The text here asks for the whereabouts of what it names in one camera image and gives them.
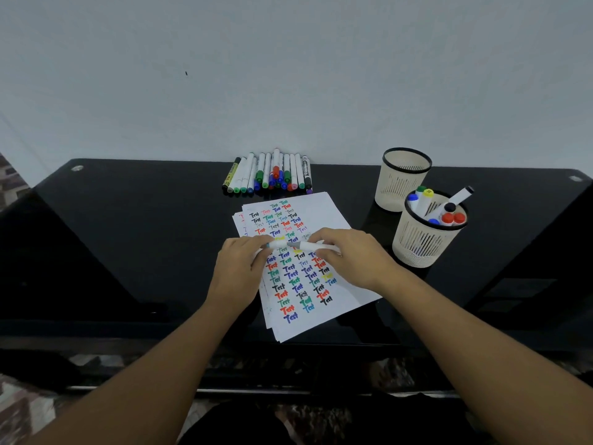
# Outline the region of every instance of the pen holder filled with markers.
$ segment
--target pen holder filled with markers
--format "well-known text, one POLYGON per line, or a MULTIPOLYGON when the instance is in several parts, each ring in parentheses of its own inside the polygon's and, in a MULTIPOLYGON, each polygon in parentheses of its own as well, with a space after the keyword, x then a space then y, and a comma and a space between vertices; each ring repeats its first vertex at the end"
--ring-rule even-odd
POLYGON ((375 202, 385 210, 401 212, 411 190, 422 184, 432 160, 412 148, 390 148, 383 153, 375 202))
POLYGON ((404 203, 402 217, 391 245, 397 259, 415 268, 430 267, 467 226, 467 209, 461 203, 456 206, 455 214, 464 219, 463 223, 446 225, 429 220, 431 213, 441 210, 449 197, 448 194, 435 190, 430 203, 422 206, 423 212, 418 212, 417 209, 415 212, 408 201, 404 203))

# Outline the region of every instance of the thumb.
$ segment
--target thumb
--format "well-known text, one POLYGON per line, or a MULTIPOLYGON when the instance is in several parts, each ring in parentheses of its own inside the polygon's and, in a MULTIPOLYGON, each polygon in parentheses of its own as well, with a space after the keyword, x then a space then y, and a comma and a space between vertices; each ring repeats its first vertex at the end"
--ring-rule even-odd
POLYGON ((262 277, 263 266, 266 265, 267 257, 271 255, 272 251, 271 248, 262 249, 251 263, 251 271, 255 273, 258 278, 262 277))
POLYGON ((339 274, 342 274, 342 270, 344 269, 344 258, 342 256, 334 250, 328 250, 327 248, 319 248, 315 253, 336 269, 339 274))

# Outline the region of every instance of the black rim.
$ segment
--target black rim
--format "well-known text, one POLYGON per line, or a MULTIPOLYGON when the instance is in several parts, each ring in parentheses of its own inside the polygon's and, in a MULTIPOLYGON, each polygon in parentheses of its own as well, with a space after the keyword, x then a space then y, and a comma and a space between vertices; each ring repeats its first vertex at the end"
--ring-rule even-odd
MULTIPOLYGON (((412 190, 408 195, 411 195, 413 193, 416 193, 416 191, 412 190)), ((448 193, 445 193, 445 192, 441 192, 440 190, 434 190, 434 193, 437 195, 443 195, 443 197, 451 198, 451 195, 449 195, 448 193)), ((430 223, 428 220, 424 220, 418 214, 412 212, 412 210, 410 209, 410 206, 407 203, 407 196, 406 196, 406 199, 404 200, 404 206, 406 208, 407 213, 410 214, 414 220, 417 220, 420 223, 422 223, 423 225, 433 228, 434 230, 457 231, 462 228, 465 228, 467 226, 469 218, 470 218, 470 214, 469 214, 469 212, 467 212, 467 208, 465 207, 465 205, 463 203, 459 203, 458 206, 461 206, 463 208, 463 210, 465 211, 465 223, 462 225, 454 225, 451 227, 446 227, 445 225, 435 225, 434 223, 430 223)))
POLYGON ((404 148, 404 147, 400 147, 400 146, 386 150, 383 153, 383 162, 385 163, 386 166, 388 166, 389 168, 392 168, 393 170, 401 171, 403 173, 411 173, 411 174, 426 173, 427 171, 429 171, 432 168, 432 159, 430 159, 422 151, 414 150, 413 148, 404 148), (385 157, 385 155, 387 153, 390 153, 392 151, 409 151, 410 153, 418 154, 418 155, 422 156, 423 158, 425 158, 426 161, 428 161, 428 168, 426 170, 408 170, 406 168, 402 168, 402 167, 398 167, 397 165, 393 165, 390 162, 388 162, 387 158, 385 157))

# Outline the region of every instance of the hand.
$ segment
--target hand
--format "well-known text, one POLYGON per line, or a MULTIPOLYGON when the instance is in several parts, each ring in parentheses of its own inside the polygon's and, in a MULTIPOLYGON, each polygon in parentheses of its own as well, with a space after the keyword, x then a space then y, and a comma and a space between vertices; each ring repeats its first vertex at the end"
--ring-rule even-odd
POLYGON ((212 282, 204 304, 222 307, 239 315, 256 296, 266 258, 272 250, 261 246, 273 241, 269 235, 226 239, 218 252, 212 282))
POLYGON ((322 239, 326 244, 337 245, 342 255, 322 248, 317 250, 317 256, 327 261, 350 284, 382 293, 389 278, 397 273, 402 276, 407 273, 373 236, 364 231, 322 228, 309 238, 309 242, 322 239))

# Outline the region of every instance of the pen holder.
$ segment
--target pen holder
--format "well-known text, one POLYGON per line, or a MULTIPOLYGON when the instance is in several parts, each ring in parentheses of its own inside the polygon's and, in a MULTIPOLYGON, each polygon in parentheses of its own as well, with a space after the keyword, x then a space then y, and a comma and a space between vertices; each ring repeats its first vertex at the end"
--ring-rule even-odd
POLYGON ((401 212, 406 196, 422 184, 431 167, 431 159, 418 150, 390 148, 385 151, 376 185, 376 203, 391 212, 401 212))
MULTIPOLYGON (((421 214, 429 214, 441 206, 442 203, 446 203, 449 197, 448 194, 435 190, 433 201, 426 212, 421 214)), ((397 259, 416 268, 433 265, 455 239, 455 236, 465 228, 469 218, 463 204, 457 205, 456 212, 465 215, 465 223, 450 227, 435 225, 428 220, 424 220, 418 214, 412 212, 408 203, 404 204, 404 208, 391 248, 397 259)))

